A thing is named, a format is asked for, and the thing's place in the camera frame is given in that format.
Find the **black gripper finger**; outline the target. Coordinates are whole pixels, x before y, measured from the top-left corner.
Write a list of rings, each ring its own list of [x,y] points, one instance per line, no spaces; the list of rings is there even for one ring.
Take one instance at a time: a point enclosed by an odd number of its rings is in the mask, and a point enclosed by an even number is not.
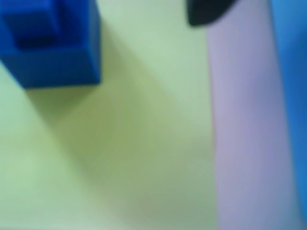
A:
[[[212,24],[231,9],[234,3],[234,0],[187,0],[188,22],[191,26]]]

